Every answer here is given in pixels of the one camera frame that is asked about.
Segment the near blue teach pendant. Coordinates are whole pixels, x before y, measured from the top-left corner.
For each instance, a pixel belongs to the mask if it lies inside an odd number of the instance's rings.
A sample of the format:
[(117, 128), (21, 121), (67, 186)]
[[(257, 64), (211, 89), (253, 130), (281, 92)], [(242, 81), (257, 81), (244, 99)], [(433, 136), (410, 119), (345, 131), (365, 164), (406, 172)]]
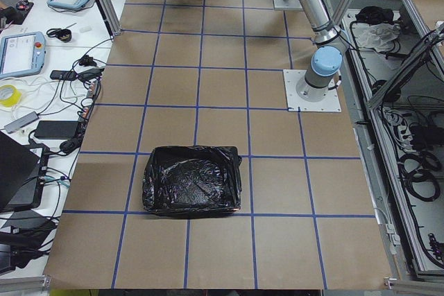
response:
[(46, 39), (41, 32), (2, 37), (1, 79), (37, 75), (45, 55)]

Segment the black laptop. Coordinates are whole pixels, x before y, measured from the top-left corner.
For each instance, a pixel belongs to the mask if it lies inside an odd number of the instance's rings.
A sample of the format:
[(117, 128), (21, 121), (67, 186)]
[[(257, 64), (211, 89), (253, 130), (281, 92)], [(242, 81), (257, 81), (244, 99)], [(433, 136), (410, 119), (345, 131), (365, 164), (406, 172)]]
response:
[(25, 211), (40, 205), (49, 148), (21, 145), (1, 133), (1, 212)]

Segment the grey usb hub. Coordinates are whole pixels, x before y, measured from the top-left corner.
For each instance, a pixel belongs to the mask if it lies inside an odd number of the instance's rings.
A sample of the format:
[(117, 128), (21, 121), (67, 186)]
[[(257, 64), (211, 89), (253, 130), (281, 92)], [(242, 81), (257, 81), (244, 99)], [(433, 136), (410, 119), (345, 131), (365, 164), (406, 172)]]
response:
[(26, 127), (27, 125), (39, 120), (39, 116), (36, 112), (30, 112), (14, 121), (12, 121), (11, 123), (7, 124), (4, 126), (4, 129), (7, 133), (14, 133), (18, 130), (20, 130), (21, 128)]

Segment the yellow tape roll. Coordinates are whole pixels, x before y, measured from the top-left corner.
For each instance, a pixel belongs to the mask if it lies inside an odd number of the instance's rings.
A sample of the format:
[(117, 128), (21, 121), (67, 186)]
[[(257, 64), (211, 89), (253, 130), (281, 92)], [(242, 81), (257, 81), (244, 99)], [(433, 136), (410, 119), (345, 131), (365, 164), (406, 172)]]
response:
[(22, 92), (13, 85), (0, 87), (0, 103), (3, 107), (13, 107), (22, 99)]

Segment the black power adapter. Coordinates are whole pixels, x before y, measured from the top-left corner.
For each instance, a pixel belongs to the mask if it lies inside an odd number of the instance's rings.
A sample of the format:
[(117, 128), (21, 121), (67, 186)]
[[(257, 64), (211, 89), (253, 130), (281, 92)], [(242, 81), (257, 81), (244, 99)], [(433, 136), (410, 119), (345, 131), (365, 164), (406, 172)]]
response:
[(38, 139), (70, 139), (76, 136), (77, 121), (40, 121), (34, 137)]

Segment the white crumpled cloth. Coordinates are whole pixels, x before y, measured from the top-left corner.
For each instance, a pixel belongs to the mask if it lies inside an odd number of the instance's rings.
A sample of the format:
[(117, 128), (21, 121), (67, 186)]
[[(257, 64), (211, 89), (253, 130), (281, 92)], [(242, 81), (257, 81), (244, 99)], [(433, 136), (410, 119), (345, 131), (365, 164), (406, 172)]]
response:
[(373, 49), (378, 53), (389, 52), (395, 47), (400, 36), (400, 28), (393, 24), (371, 25), (362, 30), (357, 37), (357, 46)]

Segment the bin with black bag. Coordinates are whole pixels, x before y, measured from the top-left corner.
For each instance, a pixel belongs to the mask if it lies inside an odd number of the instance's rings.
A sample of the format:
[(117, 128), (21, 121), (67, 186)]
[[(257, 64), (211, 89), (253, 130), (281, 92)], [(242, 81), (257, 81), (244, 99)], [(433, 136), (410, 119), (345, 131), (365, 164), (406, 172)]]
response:
[(241, 163), (235, 146), (157, 147), (144, 169), (144, 209), (184, 218), (231, 214), (241, 208)]

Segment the black scissors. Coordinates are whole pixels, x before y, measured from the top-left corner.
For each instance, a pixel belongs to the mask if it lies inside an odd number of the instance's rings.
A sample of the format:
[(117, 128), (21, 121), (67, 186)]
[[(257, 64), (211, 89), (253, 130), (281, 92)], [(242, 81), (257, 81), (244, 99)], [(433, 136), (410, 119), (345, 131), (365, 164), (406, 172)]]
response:
[(48, 37), (55, 37), (56, 34), (57, 34), (59, 31), (62, 31), (62, 30), (64, 30), (64, 29), (69, 29), (69, 28), (71, 28), (71, 27), (74, 26), (74, 25), (76, 25), (76, 23), (73, 23), (73, 24), (71, 24), (71, 25), (68, 25), (67, 27), (64, 27), (64, 28), (50, 28), (50, 29), (46, 32), (46, 35), (47, 35)]

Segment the small black bowl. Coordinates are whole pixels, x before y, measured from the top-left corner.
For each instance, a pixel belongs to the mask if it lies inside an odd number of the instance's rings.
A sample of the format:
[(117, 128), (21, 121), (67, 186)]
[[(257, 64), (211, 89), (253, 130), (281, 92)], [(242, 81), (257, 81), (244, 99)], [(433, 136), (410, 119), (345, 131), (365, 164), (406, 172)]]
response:
[(56, 32), (55, 37), (64, 43), (70, 42), (72, 39), (72, 31), (68, 28), (61, 29)]

